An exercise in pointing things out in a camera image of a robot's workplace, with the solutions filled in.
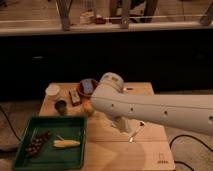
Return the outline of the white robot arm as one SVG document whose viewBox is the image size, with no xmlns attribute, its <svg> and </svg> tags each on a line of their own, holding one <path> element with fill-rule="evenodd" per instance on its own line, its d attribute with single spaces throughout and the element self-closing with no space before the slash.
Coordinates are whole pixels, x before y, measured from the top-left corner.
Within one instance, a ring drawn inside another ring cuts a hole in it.
<svg viewBox="0 0 213 171">
<path fill-rule="evenodd" d="M 105 73 L 91 96 L 92 106 L 110 120 L 125 117 L 213 136 L 213 95 L 148 96 L 123 89 L 119 75 Z"/>
</svg>

